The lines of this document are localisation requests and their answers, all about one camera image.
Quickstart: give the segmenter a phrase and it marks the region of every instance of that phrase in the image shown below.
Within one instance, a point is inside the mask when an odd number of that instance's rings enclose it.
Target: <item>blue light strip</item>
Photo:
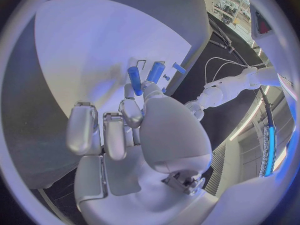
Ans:
[[[269,153],[268,160],[265,170],[265,177],[272,173],[273,161],[274,161],[274,151],[275,151],[275,128],[273,126],[269,127]]]

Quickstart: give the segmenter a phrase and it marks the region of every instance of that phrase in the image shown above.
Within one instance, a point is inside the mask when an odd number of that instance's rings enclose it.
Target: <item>blue led light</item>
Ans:
[[[273,126],[269,127],[269,154],[265,170],[265,177],[272,173],[272,166],[274,160],[275,151],[275,128]]]

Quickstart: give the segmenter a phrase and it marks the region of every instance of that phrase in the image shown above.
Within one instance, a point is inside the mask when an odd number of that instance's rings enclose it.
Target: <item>white robotic arm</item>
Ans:
[[[196,100],[187,102],[185,106],[201,121],[204,109],[227,103],[236,98],[242,90],[258,89],[261,85],[280,86],[273,67],[261,69],[249,67],[244,69],[240,75],[228,76],[207,83],[200,96]]]

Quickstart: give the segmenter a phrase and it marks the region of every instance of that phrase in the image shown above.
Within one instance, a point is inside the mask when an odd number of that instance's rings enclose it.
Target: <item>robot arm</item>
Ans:
[[[204,86],[204,91],[196,100],[187,102],[185,106],[201,121],[204,109],[227,103],[236,98],[242,90],[258,89],[261,85],[280,86],[277,72],[273,67],[261,69],[249,67],[240,75],[210,82]]]

